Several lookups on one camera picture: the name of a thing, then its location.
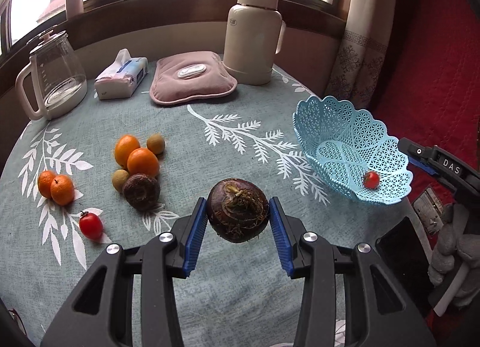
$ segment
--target red tomato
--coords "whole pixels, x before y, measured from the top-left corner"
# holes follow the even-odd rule
[[[83,235],[90,240],[98,240],[102,237],[103,224],[98,215],[87,212],[83,212],[80,215],[81,217],[78,225],[80,226],[80,231]]]
[[[380,176],[374,171],[369,171],[365,175],[363,175],[363,185],[366,188],[370,188],[374,190],[380,184]]]

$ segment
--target curtain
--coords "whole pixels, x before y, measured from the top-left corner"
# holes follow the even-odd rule
[[[325,96],[366,108],[377,85],[387,50],[395,0],[351,0]]]

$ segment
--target pink cushion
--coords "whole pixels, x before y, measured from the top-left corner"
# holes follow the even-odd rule
[[[181,69],[196,64],[205,64],[205,72],[186,79],[178,77]],[[195,51],[157,62],[150,97],[157,104],[174,105],[193,99],[226,96],[236,87],[237,80],[227,73],[218,54]]]

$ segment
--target blue plastic basket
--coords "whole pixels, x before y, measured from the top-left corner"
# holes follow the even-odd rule
[[[311,96],[298,103],[293,128],[310,165],[335,191],[385,205],[410,193],[408,157],[398,150],[398,139],[387,134],[385,124],[367,110],[357,111],[349,101],[332,96]],[[370,170],[380,176],[375,190],[363,186],[363,175]]]

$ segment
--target tissue box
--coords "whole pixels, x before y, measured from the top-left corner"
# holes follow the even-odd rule
[[[145,57],[131,58],[127,49],[119,51],[115,62],[95,79],[98,99],[130,97],[147,74]]]

